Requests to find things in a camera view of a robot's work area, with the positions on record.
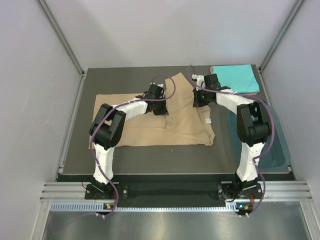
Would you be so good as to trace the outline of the beige t shirt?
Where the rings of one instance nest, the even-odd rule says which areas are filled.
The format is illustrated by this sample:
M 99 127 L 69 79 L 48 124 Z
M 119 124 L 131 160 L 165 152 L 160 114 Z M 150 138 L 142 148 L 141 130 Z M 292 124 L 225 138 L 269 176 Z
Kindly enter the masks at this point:
M 212 146 L 215 133 L 209 106 L 194 107 L 193 86 L 182 73 L 165 80 L 168 115 L 152 112 L 126 120 L 118 147 L 204 145 Z

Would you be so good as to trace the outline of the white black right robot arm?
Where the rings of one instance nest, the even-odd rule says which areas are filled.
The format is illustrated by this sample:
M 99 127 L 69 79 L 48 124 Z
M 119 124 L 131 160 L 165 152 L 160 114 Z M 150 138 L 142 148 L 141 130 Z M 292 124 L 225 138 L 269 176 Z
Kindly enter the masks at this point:
M 274 138 L 274 121 L 269 107 L 252 95 L 221 86 L 216 74 L 192 74 L 191 84 L 194 86 L 193 107 L 216 103 L 236 115 L 237 136 L 241 141 L 240 161 L 231 189 L 223 188 L 221 195 L 245 198 L 258 186 L 260 156 L 268 139 Z

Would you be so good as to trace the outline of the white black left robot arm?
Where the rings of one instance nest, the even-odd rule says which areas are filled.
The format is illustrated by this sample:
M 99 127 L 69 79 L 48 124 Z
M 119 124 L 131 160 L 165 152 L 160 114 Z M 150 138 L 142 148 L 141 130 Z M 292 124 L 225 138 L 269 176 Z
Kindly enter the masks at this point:
M 168 113 L 162 84 L 152 83 L 142 95 L 127 102 L 100 106 L 89 130 L 89 147 L 95 154 L 95 170 L 91 184 L 86 187 L 86 199 L 117 197 L 116 186 L 112 183 L 115 147 L 121 140 L 125 122 L 150 112 L 156 116 Z

